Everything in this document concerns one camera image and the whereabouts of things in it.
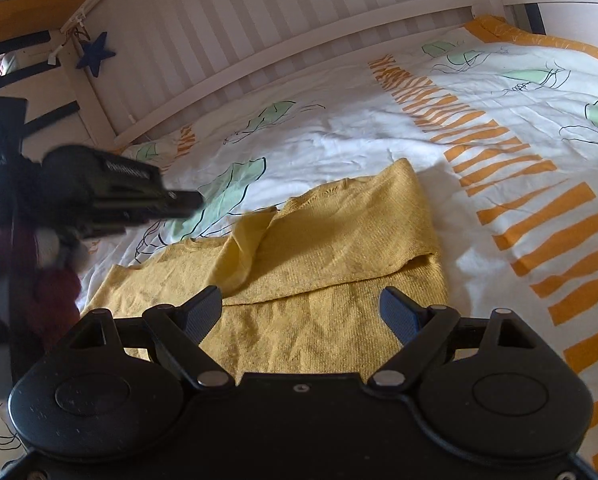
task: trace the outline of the star decoration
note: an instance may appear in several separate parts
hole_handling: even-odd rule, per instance
[[[99,68],[102,61],[117,55],[115,52],[106,50],[104,47],[107,35],[108,32],[102,32],[92,43],[89,43],[88,41],[80,41],[82,49],[84,50],[84,55],[81,56],[77,63],[77,68],[89,67],[92,76],[99,77]]]

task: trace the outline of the screw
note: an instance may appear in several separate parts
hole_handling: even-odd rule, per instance
[[[31,471],[26,480],[48,480],[48,476],[43,471]]]
[[[377,386],[399,386],[406,378],[397,370],[381,370],[373,375]]]
[[[197,377],[197,382],[207,388],[216,388],[225,386],[230,380],[229,375],[221,370],[208,370],[201,372]]]

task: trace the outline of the white bed frame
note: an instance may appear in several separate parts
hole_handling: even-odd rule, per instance
[[[87,18],[88,13],[101,1],[103,0],[86,0],[83,6],[75,12],[71,21],[64,25],[62,30],[66,30],[76,20],[83,20],[84,16]],[[422,16],[431,12],[461,9],[464,7],[470,7],[474,16],[478,14],[504,15],[508,21],[511,21],[512,15],[509,6],[517,4],[539,4],[547,34],[570,40],[584,41],[598,46],[598,0],[409,0],[363,12],[362,14],[329,23],[322,27],[313,28],[313,30],[260,50],[250,57],[239,60],[228,68],[209,76],[191,88],[185,89],[168,102],[155,107],[144,117],[138,118],[125,131],[114,134],[112,128],[108,127],[110,126],[109,124],[108,126],[103,124],[102,127],[105,133],[94,139],[94,142],[102,148],[122,148],[192,103],[230,85],[240,78],[250,75],[279,60],[286,59],[328,41],[343,38],[354,32],[414,16]],[[397,40],[390,40],[367,48],[361,48],[360,50],[310,66],[301,70],[300,73],[313,72],[343,64],[365,62],[380,57],[387,52],[403,49],[412,44],[421,44],[421,41],[437,36],[439,33],[451,28],[453,27],[444,27],[419,34],[412,34],[398,38]],[[74,50],[72,48],[65,49],[60,54],[60,59],[67,67],[66,70],[69,73],[69,79],[83,87],[85,78],[70,75],[70,72],[74,71],[71,68],[74,66]],[[297,76],[298,73],[285,76],[282,80]],[[85,91],[84,88],[81,88],[76,93],[88,96],[89,103],[86,109],[93,110],[91,113],[93,114],[94,123],[102,124],[101,109],[95,110],[96,106],[92,101],[92,95],[94,94]]]

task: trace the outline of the folded yellow cloth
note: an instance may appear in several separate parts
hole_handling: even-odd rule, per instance
[[[445,303],[428,206],[405,159],[374,177],[323,184],[242,217],[229,237],[185,240],[141,266],[114,267],[88,309],[140,316],[182,304],[207,285],[223,313],[201,348],[245,371],[359,371],[399,349],[378,315],[394,285],[424,306]]]

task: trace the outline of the red fabric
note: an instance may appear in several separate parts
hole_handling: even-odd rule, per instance
[[[8,269],[10,231],[0,231],[0,276]],[[37,263],[34,232],[16,232],[13,264],[33,272]],[[26,322],[41,337],[44,348],[51,348],[77,321],[79,310],[74,302],[80,291],[79,277],[70,269],[38,271],[33,297],[26,305]]]

